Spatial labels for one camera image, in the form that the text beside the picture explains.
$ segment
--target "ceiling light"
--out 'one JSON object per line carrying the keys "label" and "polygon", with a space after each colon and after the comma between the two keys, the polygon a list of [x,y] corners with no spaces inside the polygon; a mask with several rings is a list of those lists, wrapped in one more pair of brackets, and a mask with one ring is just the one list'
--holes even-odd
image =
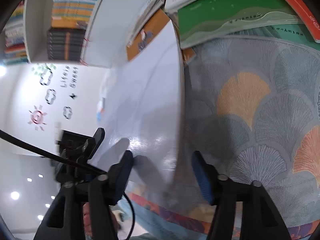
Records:
{"label": "ceiling light", "polygon": [[7,73],[7,69],[4,66],[0,66],[0,77],[3,77]]}
{"label": "ceiling light", "polygon": [[19,197],[20,197],[20,194],[18,192],[14,191],[11,193],[11,198],[13,200],[17,200]]}

